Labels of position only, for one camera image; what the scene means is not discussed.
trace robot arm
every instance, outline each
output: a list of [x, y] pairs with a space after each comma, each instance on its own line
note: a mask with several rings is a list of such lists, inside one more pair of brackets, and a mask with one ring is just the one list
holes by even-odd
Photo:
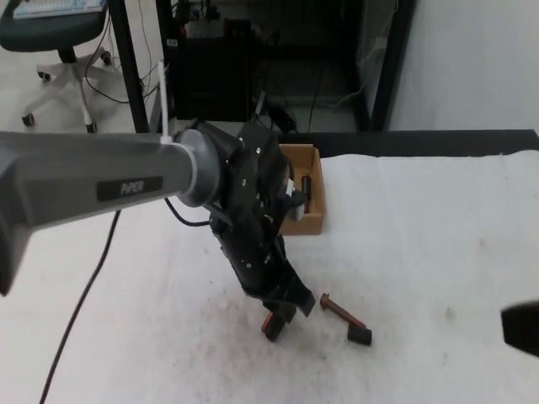
[[[194, 139], [161, 145], [129, 136], [0, 134], [0, 293], [9, 292], [32, 231], [174, 194], [189, 199], [201, 178], [193, 175], [198, 154], [215, 168], [218, 158], [208, 140], [198, 140], [205, 150], [195, 150]], [[217, 170], [211, 175], [207, 199], [220, 181]]]
[[275, 136], [244, 142], [210, 125], [197, 129], [173, 144], [132, 134], [0, 133], [0, 294], [9, 292], [32, 231], [177, 195], [211, 212], [243, 290], [271, 311], [270, 340], [296, 308], [308, 316], [314, 296], [279, 234], [298, 193]]

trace office chair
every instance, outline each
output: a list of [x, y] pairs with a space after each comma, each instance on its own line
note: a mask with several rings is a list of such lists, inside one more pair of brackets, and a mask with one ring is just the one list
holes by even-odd
[[0, 18], [0, 46], [13, 52], [58, 51], [61, 63], [38, 65], [37, 74], [41, 80], [49, 82], [47, 89], [23, 112], [23, 123], [33, 126], [33, 112], [53, 99], [68, 83], [77, 89], [79, 106], [84, 115], [84, 124], [88, 133], [97, 131], [97, 124], [88, 111], [83, 91], [83, 80], [100, 79], [114, 74], [93, 66], [100, 58], [105, 65], [110, 65], [110, 53], [100, 47], [92, 55], [76, 57], [74, 46], [97, 38], [103, 31], [107, 10], [100, 13], [85, 13], [37, 19], [13, 19], [13, 11], [19, 0], [9, 0], [8, 6]]

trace screw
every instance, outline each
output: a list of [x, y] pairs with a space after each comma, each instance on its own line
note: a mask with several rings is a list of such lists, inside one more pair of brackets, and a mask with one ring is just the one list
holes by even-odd
[[322, 293], [322, 297], [320, 298], [320, 306], [323, 309], [331, 310], [333, 313], [335, 313], [337, 316], [339, 316], [348, 323], [355, 324], [357, 327], [366, 328], [365, 324], [360, 322], [357, 318], [352, 316], [337, 303], [329, 299], [329, 294], [327, 293]]

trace chair base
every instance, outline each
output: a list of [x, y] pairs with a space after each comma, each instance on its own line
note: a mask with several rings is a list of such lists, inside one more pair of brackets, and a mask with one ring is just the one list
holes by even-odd
[[109, 52], [104, 50], [103, 47], [100, 47], [97, 52], [91, 55], [77, 58], [73, 63], [38, 65], [37, 73], [43, 81], [48, 82], [51, 77], [54, 77], [54, 79], [47, 84], [47, 89], [34, 102], [24, 108], [22, 118], [24, 125], [33, 126], [35, 120], [32, 113], [56, 97], [68, 83], [71, 83], [77, 89], [78, 105], [83, 112], [87, 132], [95, 133], [97, 125], [88, 111], [88, 103], [84, 96], [84, 77], [100, 80], [107, 76], [115, 75], [114, 72], [94, 66], [99, 58], [102, 58], [105, 64], [109, 64], [107, 63], [109, 61]]

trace white cable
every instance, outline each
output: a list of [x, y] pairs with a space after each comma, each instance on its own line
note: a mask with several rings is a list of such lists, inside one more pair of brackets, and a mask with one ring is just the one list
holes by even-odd
[[[395, 8], [393, 9], [393, 12], [391, 13], [391, 15], [387, 18], [387, 21], [386, 23], [383, 25], [382, 27], [382, 30], [380, 31], [380, 35], [377, 36], [380, 37], [384, 34], [384, 32], [386, 32], [386, 28], [387, 28], [387, 25], [393, 20], [393, 15], [395, 15], [395, 13], [398, 11], [398, 0], [396, 0], [395, 2]], [[361, 59], [359, 62], [358, 62], [358, 69], [361, 69], [361, 67], [363, 66], [363, 64], [368, 61], [372, 55], [374, 55], [374, 52], [376, 51], [376, 49], [378, 49], [378, 46], [376, 45], [376, 41], [375, 41], [375, 44], [372, 46], [372, 49], [371, 51], [369, 51], [369, 53], [367, 54], [367, 56], [365, 56], [363, 59]], [[336, 104], [320, 104], [322, 105], [323, 107], [328, 107], [328, 108], [333, 108], [333, 109], [337, 109], [338, 107], [340, 107], [345, 101], [348, 101], [350, 98], [353, 98], [355, 97], [356, 95], [360, 95], [361, 93], [361, 90], [363, 90], [363, 87], [366, 85], [366, 80], [363, 80], [363, 84], [361, 84], [361, 87], [359, 90], [357, 91], [354, 91], [353, 93], [350, 93], [350, 94], [346, 94], [344, 97], [342, 97]]]
[[161, 119], [163, 134], [161, 143], [172, 143], [172, 137], [168, 134], [168, 103], [167, 103], [167, 82], [165, 81], [165, 65], [163, 61], [159, 62], [159, 92], [161, 94]]

